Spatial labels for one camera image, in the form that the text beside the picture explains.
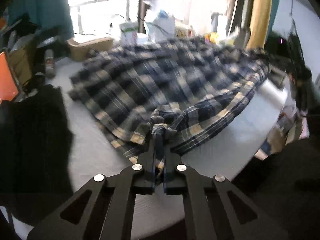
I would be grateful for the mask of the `navy plaid pants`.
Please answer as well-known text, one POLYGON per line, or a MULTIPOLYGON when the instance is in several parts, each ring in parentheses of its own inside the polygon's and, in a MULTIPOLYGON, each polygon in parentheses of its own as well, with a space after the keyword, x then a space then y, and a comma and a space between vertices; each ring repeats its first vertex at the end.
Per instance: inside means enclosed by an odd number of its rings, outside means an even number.
POLYGON ((118 46, 84 62, 70 78, 69 96, 135 163, 152 134, 163 129, 170 150, 181 155, 215 137, 245 109, 270 66, 262 49, 201 38, 118 46))

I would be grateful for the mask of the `cardboard box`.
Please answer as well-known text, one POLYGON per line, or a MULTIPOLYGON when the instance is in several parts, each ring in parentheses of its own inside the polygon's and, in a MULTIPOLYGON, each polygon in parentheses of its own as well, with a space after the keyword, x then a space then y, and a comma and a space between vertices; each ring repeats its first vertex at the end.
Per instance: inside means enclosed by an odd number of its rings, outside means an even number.
POLYGON ((74 38, 70 38, 67 44, 71 52, 71 58, 76 62, 81 62, 86 59, 86 55, 91 49, 95 51, 108 51, 113 47, 113 42, 114 39, 111 37, 97 38, 84 43, 79 43, 74 38))

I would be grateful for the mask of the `yellow curtain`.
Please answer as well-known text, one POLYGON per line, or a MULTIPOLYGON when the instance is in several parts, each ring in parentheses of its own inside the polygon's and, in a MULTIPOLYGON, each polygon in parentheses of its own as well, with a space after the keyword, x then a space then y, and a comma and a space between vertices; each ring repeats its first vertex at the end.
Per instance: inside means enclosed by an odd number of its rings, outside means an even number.
POLYGON ((272 0, 253 0, 250 22, 250 38, 246 49, 264 47, 270 21, 272 0))

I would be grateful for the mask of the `teal curtain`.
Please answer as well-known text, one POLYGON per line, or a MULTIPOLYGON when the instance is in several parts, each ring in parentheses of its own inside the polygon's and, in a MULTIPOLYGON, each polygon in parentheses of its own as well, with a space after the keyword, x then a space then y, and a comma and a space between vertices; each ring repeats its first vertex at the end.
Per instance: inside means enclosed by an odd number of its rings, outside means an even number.
POLYGON ((42 29, 59 27, 65 40, 73 37, 68 0, 13 0, 8 5, 10 24, 24 14, 42 29))

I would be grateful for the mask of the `orange lit monitor screen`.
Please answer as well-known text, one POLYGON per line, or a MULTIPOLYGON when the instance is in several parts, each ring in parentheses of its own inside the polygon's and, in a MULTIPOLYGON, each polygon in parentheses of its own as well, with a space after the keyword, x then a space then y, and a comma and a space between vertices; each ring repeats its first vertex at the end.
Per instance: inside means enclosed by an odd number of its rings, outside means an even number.
POLYGON ((1 49, 0 58, 0 100, 1 103, 14 101, 20 96, 21 89, 12 68, 9 66, 7 51, 4 48, 1 49))

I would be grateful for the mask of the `green white carton box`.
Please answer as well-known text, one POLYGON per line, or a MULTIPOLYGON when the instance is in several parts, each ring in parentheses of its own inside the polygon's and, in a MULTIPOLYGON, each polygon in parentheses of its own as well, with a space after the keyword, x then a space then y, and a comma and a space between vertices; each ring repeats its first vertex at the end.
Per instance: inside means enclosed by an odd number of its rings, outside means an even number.
POLYGON ((131 46, 137 44, 138 22, 125 22, 119 25, 121 36, 120 42, 123 46, 131 46))

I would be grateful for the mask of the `spray can bottle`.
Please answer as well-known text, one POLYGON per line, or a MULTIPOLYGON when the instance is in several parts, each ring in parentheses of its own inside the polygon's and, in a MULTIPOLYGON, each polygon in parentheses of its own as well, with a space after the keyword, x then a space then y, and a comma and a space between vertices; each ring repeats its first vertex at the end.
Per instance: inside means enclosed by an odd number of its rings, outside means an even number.
POLYGON ((45 51, 44 66, 45 66, 46 76, 49 79, 52 79, 55 76, 55 61, 54 61, 54 52, 51 49, 48 49, 45 51))

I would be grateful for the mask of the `black cloth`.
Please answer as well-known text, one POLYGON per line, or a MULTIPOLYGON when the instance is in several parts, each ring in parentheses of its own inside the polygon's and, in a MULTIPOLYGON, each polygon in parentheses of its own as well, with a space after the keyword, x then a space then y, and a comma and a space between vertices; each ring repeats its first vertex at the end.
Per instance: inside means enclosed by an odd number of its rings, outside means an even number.
POLYGON ((1 104, 1 205, 18 220, 36 226, 72 196, 72 139, 59 87, 1 104))

